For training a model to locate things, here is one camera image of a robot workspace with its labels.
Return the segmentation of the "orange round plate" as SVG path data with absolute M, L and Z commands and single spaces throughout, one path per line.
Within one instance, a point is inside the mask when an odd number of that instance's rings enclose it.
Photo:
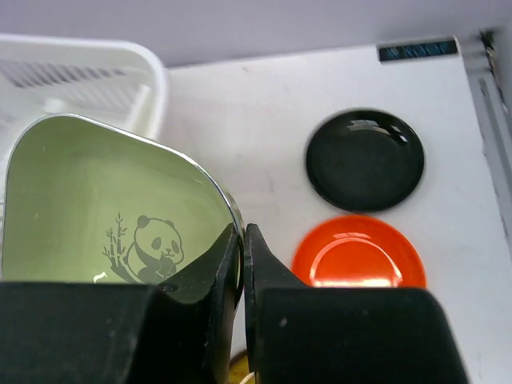
M 391 225 L 366 215 L 318 224 L 298 244 L 290 268 L 313 287 L 427 287 L 412 243 Z

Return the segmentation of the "green square panda plate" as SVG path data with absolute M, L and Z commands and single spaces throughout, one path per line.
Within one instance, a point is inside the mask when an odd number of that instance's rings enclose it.
M 157 285 L 222 233 L 242 233 L 229 194 L 196 161 L 149 139 L 59 114 L 28 127 L 9 156 L 7 282 Z

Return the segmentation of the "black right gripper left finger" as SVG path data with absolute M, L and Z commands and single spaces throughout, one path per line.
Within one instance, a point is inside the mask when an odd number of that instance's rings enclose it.
M 227 226 L 164 283 L 4 282 L 4 383 L 224 383 L 241 297 Z

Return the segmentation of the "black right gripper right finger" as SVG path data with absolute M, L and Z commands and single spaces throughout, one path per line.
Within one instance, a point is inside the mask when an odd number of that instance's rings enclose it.
M 259 383 L 465 383 L 446 316 L 426 290 L 313 288 L 244 240 L 246 345 Z

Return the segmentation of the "gold black round plate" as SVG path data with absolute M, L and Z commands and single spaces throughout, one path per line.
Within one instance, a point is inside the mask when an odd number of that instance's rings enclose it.
M 255 375 L 249 368 L 247 350 L 241 351 L 230 361 L 228 384 L 255 384 Z

